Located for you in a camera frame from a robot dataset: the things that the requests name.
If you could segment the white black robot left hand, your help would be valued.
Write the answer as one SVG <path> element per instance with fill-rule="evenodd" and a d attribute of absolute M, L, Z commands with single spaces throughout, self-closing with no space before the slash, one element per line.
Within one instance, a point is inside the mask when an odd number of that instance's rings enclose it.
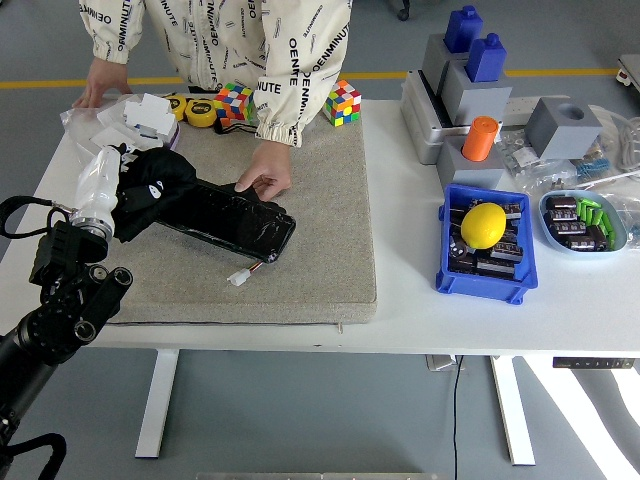
<path fill-rule="evenodd" d="M 164 193 L 160 180 L 135 180 L 132 187 L 118 191 L 121 173 L 132 173 L 133 162 L 142 151 L 122 144 L 106 146 L 79 175 L 74 207 L 70 217 L 74 226 L 115 231 L 112 212 L 117 206 L 136 212 L 156 204 Z"/>

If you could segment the person's right hand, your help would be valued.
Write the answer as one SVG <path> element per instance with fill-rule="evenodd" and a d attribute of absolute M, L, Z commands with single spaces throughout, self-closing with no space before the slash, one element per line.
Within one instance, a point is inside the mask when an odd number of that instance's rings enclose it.
<path fill-rule="evenodd" d="M 113 89 L 123 95 L 132 93 L 127 65 L 95 58 L 89 69 L 85 89 L 72 107 L 98 108 L 102 105 L 104 94 Z"/>

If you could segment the person's left hand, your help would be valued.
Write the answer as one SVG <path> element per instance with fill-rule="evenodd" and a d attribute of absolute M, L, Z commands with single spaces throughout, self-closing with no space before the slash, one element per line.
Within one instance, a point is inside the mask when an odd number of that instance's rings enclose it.
<path fill-rule="evenodd" d="M 291 187 L 291 147 L 262 140 L 252 155 L 246 171 L 237 180 L 234 190 L 253 188 L 261 201 L 271 201 Z"/>

